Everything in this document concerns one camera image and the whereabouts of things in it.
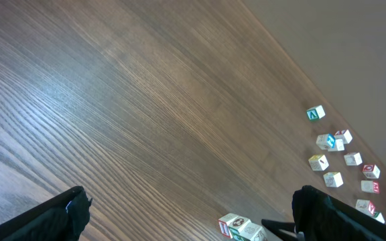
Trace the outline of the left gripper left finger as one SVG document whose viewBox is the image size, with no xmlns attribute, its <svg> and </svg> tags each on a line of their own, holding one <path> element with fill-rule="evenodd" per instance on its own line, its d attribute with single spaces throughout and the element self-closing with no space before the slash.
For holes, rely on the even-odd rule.
<svg viewBox="0 0 386 241">
<path fill-rule="evenodd" d="M 92 199 L 75 186 L 0 225 L 2 241 L 78 241 L 90 221 Z"/>
</svg>

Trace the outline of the wooden block tower base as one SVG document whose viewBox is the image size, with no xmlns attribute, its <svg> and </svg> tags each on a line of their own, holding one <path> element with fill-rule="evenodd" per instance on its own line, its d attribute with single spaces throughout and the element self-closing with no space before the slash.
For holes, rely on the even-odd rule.
<svg viewBox="0 0 386 241">
<path fill-rule="evenodd" d="M 267 241 L 267 233 L 263 226 L 248 223 L 240 233 L 243 241 Z"/>
</svg>

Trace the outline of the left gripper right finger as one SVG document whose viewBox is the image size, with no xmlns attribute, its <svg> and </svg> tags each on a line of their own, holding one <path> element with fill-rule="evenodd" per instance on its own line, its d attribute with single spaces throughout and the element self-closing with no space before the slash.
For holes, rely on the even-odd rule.
<svg viewBox="0 0 386 241">
<path fill-rule="evenodd" d="M 293 194 L 295 230 L 306 240 L 386 240 L 386 225 L 305 185 Z"/>
</svg>

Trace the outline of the letter A wooden block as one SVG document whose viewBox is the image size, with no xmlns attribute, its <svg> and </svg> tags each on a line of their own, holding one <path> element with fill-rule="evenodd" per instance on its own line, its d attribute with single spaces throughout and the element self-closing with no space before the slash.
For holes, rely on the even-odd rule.
<svg viewBox="0 0 386 241">
<path fill-rule="evenodd" d="M 232 238 L 236 241 L 243 241 L 241 232 L 251 223 L 251 220 L 246 217 L 238 216 L 236 217 L 229 225 L 229 231 L 232 235 Z"/>
</svg>

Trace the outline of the red M wooden block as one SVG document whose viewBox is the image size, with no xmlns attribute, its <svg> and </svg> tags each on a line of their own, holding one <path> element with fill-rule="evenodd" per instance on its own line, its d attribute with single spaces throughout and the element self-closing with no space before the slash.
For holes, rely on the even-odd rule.
<svg viewBox="0 0 386 241">
<path fill-rule="evenodd" d="M 232 224 L 238 217 L 239 215 L 237 214 L 229 213 L 218 219 L 220 231 L 223 236 L 227 238 L 233 237 L 233 235 L 231 234 L 231 231 L 229 230 L 229 225 Z"/>
</svg>

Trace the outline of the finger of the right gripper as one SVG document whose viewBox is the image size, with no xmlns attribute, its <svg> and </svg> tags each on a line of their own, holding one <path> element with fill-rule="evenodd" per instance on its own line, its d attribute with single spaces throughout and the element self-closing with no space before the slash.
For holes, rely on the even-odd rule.
<svg viewBox="0 0 386 241">
<path fill-rule="evenodd" d="M 293 222 L 277 222 L 262 219 L 261 224 L 283 241 L 297 241 Z"/>
</svg>

